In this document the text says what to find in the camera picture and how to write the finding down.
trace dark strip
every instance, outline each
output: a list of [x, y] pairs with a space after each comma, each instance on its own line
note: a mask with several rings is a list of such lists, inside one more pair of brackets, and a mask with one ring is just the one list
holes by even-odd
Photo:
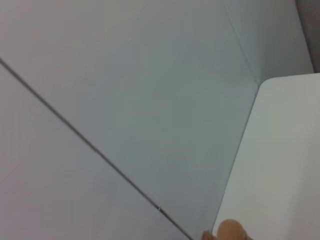
[[46, 106], [58, 119], [69, 127], [84, 143], [95, 151], [107, 164], [120, 174], [132, 187], [134, 187], [150, 204], [153, 205], [163, 216], [165, 216], [177, 229], [179, 229], [189, 240], [192, 237], [182, 229], [164, 210], [162, 210], [145, 192], [143, 192], [133, 181], [131, 181], [116, 165], [114, 165], [95, 145], [93, 145], [82, 133], [65, 119], [53, 106], [51, 106], [39, 93], [37, 93], [16, 71], [14, 71], [1, 57], [2, 65], [13, 77], [15, 77], [25, 88], [27, 88], [44, 106]]
[[295, 5], [311, 58], [313, 71], [320, 73], [320, 1], [296, 0]]

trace white panel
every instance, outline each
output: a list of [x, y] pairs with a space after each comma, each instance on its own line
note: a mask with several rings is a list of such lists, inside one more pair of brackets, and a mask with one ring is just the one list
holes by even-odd
[[0, 68], [0, 239], [186, 240]]
[[255, 79], [313, 73], [295, 0], [225, 0]]
[[264, 82], [215, 222], [239, 220], [253, 239], [318, 239], [320, 74]]
[[258, 88], [222, 1], [2, 0], [0, 32], [0, 56], [178, 224], [213, 225]]

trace white wall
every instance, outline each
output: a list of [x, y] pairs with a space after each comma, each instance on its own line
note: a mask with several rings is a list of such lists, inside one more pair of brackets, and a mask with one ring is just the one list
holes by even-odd
[[314, 72], [295, 0], [225, 0], [256, 81]]
[[0, 239], [187, 239], [2, 67], [0, 113]]
[[2, 0], [0, 56], [197, 239], [260, 81], [232, 19], [222, 0]]

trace white surface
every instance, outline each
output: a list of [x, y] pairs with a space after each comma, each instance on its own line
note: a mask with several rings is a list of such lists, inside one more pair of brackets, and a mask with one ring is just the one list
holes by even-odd
[[314, 72], [295, 0], [225, 0], [225, 6], [259, 84]]
[[214, 226], [234, 218], [257, 240], [318, 239], [320, 74], [258, 92]]
[[222, 0], [1, 0], [0, 56], [195, 239], [257, 84]]
[[186, 240], [0, 68], [0, 239]]

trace skin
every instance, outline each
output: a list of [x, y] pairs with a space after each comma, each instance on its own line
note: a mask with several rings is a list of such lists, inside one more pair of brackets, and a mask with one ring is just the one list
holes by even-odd
[[216, 237], [205, 231], [201, 240], [252, 240], [252, 238], [247, 235], [246, 230], [238, 221], [227, 219], [220, 224]]

